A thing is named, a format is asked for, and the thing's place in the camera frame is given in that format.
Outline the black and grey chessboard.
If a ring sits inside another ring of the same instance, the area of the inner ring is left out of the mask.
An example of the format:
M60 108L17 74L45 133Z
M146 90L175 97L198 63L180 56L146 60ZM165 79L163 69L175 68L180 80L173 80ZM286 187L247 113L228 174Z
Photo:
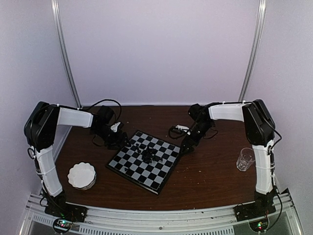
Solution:
M179 162L180 147L137 130L106 167L159 195Z

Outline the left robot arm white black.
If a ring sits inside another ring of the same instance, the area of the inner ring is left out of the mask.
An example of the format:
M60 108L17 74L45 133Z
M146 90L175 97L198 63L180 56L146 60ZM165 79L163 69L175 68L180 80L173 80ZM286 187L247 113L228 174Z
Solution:
M36 171L50 207L59 217L70 213L65 192L59 181L53 159L53 144L58 126L75 126L90 129L90 133L100 137L108 149L130 146L123 123L109 124L114 111L101 106L96 113L89 109L73 108L59 104L38 102L24 126L24 135L29 144L28 154L34 159Z

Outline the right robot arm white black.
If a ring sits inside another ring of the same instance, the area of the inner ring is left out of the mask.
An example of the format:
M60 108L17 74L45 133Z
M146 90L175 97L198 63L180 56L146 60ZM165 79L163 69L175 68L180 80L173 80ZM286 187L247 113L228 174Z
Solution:
M275 123L263 100L194 104L188 114L193 119L194 126L186 132L180 144L181 156L194 151L216 120L241 121L245 124L246 138L254 151L257 173L255 202L251 204L250 210L253 215L261 216L269 209L275 195Z

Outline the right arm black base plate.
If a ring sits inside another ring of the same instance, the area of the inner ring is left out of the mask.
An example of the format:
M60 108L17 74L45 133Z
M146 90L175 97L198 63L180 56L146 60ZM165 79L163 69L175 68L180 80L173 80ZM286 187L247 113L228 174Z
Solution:
M267 213L271 214L276 212L274 205L270 205L266 208L259 208L256 206L255 202L238 204L233 209L238 222L263 217L266 216Z

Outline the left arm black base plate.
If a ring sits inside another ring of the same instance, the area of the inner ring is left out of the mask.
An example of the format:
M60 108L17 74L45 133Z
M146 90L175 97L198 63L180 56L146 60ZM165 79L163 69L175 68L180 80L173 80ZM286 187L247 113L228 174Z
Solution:
M46 214L62 218L71 222L84 222L87 212L88 208L72 204L67 204L65 210L61 210L60 208L52 205L48 205L45 208Z

